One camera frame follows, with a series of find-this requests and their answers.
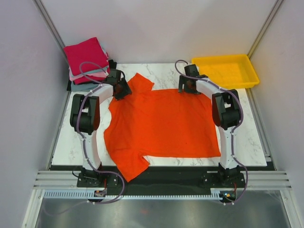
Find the orange t shirt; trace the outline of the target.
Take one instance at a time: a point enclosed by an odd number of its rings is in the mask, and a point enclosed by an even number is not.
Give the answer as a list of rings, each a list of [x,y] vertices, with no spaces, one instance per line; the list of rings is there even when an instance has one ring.
[[[132,94],[110,103],[111,122],[104,131],[106,149],[126,181],[149,167],[146,156],[220,156],[208,97],[153,90],[153,82],[140,74],[128,85]]]

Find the yellow plastic tray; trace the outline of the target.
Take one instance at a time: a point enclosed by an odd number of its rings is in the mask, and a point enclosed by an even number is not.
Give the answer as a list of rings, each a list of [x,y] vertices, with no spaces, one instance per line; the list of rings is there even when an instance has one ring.
[[[248,89],[260,83],[246,54],[195,57],[191,60],[199,73],[207,75],[217,85],[227,89]]]

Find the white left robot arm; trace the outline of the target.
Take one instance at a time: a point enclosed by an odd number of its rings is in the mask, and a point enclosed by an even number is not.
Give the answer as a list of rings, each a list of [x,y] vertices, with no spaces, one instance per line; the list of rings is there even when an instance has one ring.
[[[132,94],[123,71],[111,69],[109,76],[86,95],[75,94],[72,100],[70,125],[78,133],[83,151],[83,164],[77,178],[78,187],[102,187],[105,171],[97,148],[100,125],[100,104],[110,97],[121,100]]]

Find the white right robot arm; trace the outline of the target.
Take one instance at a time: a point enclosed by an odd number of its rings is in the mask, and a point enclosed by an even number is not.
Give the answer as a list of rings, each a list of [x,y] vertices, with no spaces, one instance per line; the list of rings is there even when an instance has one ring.
[[[239,187],[246,185],[246,179],[241,172],[244,167],[236,157],[235,138],[237,128],[243,123],[244,112],[235,89],[225,89],[215,84],[206,75],[200,75],[195,64],[187,64],[184,73],[180,74],[180,93],[204,94],[211,100],[212,119],[218,127],[220,135],[220,161],[218,171],[203,178],[210,186]]]

